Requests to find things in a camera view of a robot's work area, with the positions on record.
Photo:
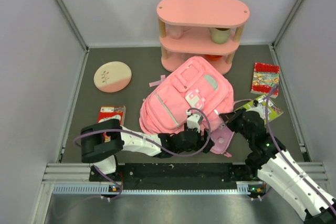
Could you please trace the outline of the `green book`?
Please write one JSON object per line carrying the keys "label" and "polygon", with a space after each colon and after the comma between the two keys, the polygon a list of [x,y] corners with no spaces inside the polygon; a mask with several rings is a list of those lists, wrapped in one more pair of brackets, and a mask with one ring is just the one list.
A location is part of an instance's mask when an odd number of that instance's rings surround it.
{"label": "green book", "polygon": [[[243,103],[243,105],[238,106],[235,110],[244,108],[247,111],[255,111],[251,108],[253,106],[253,101],[254,100],[252,100],[252,99],[243,99],[243,100],[235,101],[234,105],[239,105],[239,104]],[[266,118],[268,118],[268,122],[271,122],[272,120],[280,117],[283,114],[283,110],[281,108],[279,108],[271,99],[269,99],[269,101],[268,101],[267,113],[266,113],[266,110],[265,110],[264,113],[259,112],[259,111],[255,111],[255,112],[259,113],[260,117],[262,119],[264,119],[265,124],[267,123]]]}

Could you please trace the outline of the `pink student backpack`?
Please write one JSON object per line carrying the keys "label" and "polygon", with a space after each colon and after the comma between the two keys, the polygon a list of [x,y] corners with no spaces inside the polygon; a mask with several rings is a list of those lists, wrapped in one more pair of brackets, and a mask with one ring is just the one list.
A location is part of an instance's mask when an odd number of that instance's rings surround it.
{"label": "pink student backpack", "polygon": [[173,71],[144,99],[139,124],[146,134],[178,133],[187,120],[187,110],[202,110],[201,129],[211,131],[223,121],[221,113],[234,108],[230,82],[206,59],[194,56]]}

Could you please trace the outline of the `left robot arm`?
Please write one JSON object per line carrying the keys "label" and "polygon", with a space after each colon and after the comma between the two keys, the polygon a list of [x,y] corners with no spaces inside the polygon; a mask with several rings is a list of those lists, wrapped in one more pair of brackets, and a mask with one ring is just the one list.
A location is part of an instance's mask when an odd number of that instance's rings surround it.
{"label": "left robot arm", "polygon": [[177,134],[144,134],[127,129],[117,119],[82,128],[74,143],[81,148],[81,161],[96,166],[107,180],[114,180],[119,174],[115,154],[121,151],[155,158],[189,157],[208,153],[214,146],[208,129],[184,126]]}

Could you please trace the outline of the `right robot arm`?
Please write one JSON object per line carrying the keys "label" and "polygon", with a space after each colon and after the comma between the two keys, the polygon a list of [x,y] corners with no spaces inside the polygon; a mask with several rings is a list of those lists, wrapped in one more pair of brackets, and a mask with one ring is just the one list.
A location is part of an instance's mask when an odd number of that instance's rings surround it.
{"label": "right robot arm", "polygon": [[335,197],[322,189],[292,158],[284,145],[266,129],[257,111],[239,109],[219,117],[248,142],[251,153],[245,174],[275,190],[304,223],[335,223]]}

